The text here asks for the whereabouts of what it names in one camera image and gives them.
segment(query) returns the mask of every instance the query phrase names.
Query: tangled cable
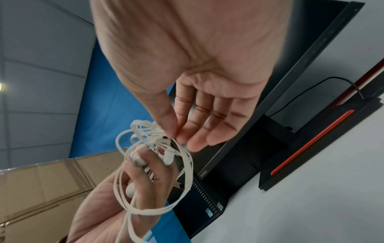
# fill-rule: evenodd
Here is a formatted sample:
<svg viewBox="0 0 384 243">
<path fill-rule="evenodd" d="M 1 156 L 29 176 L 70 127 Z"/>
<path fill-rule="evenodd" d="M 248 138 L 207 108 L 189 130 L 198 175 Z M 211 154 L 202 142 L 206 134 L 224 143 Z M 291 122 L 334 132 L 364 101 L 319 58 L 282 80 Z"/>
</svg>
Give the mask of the tangled cable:
<svg viewBox="0 0 384 243">
<path fill-rule="evenodd" d="M 119 144 L 119 140 L 121 136 L 127 133 L 134 133 L 131 136 L 131 143 L 132 146 L 130 146 L 127 151 L 124 152 L 124 150 L 121 148 Z M 155 123 L 150 121 L 143 121 L 143 120 L 134 120 L 131 124 L 131 129 L 123 131 L 116 137 L 116 147 L 124 155 L 124 161 L 130 159 L 134 163 L 140 164 L 140 160 L 138 160 L 137 151 L 140 149 L 147 147 L 149 149 L 157 149 L 162 148 L 164 149 L 164 156 L 158 153 L 159 157 L 164 161 L 166 165 L 169 165 L 173 162 L 174 156 L 181 156 L 183 159 L 184 167 L 180 171 L 177 178 L 179 178 L 181 175 L 185 173 L 185 182 L 184 182 L 184 191 L 181 194 L 180 198 L 175 201 L 174 203 L 163 207 L 159 209 L 137 209 L 135 208 L 135 202 L 137 194 L 136 192 L 133 193 L 131 203 L 129 203 L 124 196 L 124 193 L 127 194 L 127 192 L 124 192 L 122 187 L 122 175 L 124 173 L 124 170 L 120 168 L 117 171 L 115 181 L 113 183 L 113 192 L 115 194 L 115 197 L 117 201 L 120 203 L 120 205 L 127 211 L 126 216 L 124 219 L 124 223 L 120 229 L 120 232 L 118 234 L 118 237 L 116 239 L 116 243 L 119 243 L 122 237 L 122 233 L 124 229 L 128 227 L 128 233 L 131 237 L 132 241 L 134 243 L 142 243 L 145 242 L 143 239 L 139 238 L 136 233 L 134 232 L 133 226 L 132 226 L 132 215 L 146 215 L 146 216 L 154 216 L 154 215 L 161 215 L 164 213 L 167 213 L 171 211 L 179 202 L 181 199 L 184 198 L 184 196 L 188 193 L 188 191 L 192 187 L 193 182 L 193 161 L 191 154 L 180 144 L 178 144 L 174 139 L 174 143 L 177 145 L 179 151 L 171 147 L 171 140 L 166 139 L 164 131 Z"/>
</svg>

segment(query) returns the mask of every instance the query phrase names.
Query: black cable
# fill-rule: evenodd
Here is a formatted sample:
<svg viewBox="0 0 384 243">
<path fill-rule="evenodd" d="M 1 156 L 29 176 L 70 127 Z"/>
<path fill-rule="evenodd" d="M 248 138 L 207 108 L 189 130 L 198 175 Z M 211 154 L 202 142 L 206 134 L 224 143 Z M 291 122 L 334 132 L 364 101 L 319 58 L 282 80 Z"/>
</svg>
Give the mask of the black cable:
<svg viewBox="0 0 384 243">
<path fill-rule="evenodd" d="M 333 76 L 333 77 L 326 78 L 326 79 L 320 81 L 319 83 L 315 84 L 314 86 L 312 86 L 312 87 L 310 87 L 310 88 L 304 90 L 304 91 L 301 92 L 299 95 L 297 95 L 295 98 L 293 98 L 290 102 L 288 102 L 285 106 L 283 106 L 280 110 L 276 111 L 275 113 L 273 113 L 273 114 L 270 115 L 269 117 L 272 117 L 273 115 L 276 115 L 277 113 L 279 113 L 280 111 L 282 111 L 282 110 L 283 110 L 284 108 L 286 108 L 290 103 L 292 103 L 294 100 L 296 100 L 297 98 L 299 98 L 299 97 L 300 97 L 302 94 L 304 94 L 305 92 L 307 92 L 307 91 L 313 89 L 314 87 L 316 87 L 316 86 L 318 86 L 318 85 L 324 83 L 324 82 L 327 81 L 328 79 L 332 79 L 332 78 L 336 78 L 336 79 L 344 80 L 344 81 L 350 83 L 350 84 L 355 88 L 355 90 L 357 91 L 357 93 L 359 93 L 359 95 L 361 96 L 361 98 L 364 100 L 364 96 L 363 96 L 363 94 L 361 93 L 360 89 L 356 86 L 355 83 L 353 83 L 351 80 L 348 80 L 348 79 L 346 79 L 346 78 L 341 78 L 341 77 Z"/>
</svg>

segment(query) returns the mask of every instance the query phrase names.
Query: cardboard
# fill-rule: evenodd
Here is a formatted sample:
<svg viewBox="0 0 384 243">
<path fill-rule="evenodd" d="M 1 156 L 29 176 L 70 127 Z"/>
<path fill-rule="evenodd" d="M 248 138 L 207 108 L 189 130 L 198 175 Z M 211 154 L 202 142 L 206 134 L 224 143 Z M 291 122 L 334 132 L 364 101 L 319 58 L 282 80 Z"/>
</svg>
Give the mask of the cardboard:
<svg viewBox="0 0 384 243">
<path fill-rule="evenodd" d="M 122 163 L 118 151 L 0 171 L 0 243 L 55 243 L 104 178 Z"/>
</svg>

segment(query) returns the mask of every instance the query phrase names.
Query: hand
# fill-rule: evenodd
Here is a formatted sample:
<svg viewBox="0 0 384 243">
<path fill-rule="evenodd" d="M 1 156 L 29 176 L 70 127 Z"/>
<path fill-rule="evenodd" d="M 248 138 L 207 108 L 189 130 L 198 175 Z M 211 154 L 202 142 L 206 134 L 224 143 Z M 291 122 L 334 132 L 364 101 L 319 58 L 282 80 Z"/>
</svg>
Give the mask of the hand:
<svg viewBox="0 0 384 243">
<path fill-rule="evenodd" d="M 127 161 L 122 164 L 126 172 L 122 179 L 123 189 L 125 191 L 129 183 L 134 183 L 138 209 L 164 207 L 178 175 L 177 166 L 175 163 L 164 165 L 151 150 L 140 150 L 138 153 L 155 174 L 155 179 L 152 182 L 141 167 Z M 116 173 L 117 171 L 101 182 L 80 205 L 72 222 L 68 243 L 115 242 L 126 214 L 113 192 Z M 132 224 L 136 235 L 143 237 L 159 219 L 160 216 L 133 215 Z M 129 240 L 126 230 L 121 242 L 130 242 Z"/>
<path fill-rule="evenodd" d="M 290 6 L 290 0 L 91 1 L 101 49 L 117 76 L 167 136 L 188 142 L 190 151 L 234 137 L 249 120 L 280 53 Z M 175 81 L 173 109 L 165 89 Z"/>
</svg>

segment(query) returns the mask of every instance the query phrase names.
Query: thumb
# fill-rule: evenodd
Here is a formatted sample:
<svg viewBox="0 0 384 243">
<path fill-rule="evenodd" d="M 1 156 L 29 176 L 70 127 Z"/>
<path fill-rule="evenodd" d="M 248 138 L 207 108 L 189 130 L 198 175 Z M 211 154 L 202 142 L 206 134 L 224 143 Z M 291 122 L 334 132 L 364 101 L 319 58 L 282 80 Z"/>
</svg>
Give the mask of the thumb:
<svg viewBox="0 0 384 243">
<path fill-rule="evenodd" d="M 177 117 L 167 92 L 164 90 L 158 94 L 133 93 L 151 114 L 154 121 L 160 125 L 169 139 L 176 137 Z"/>
</svg>

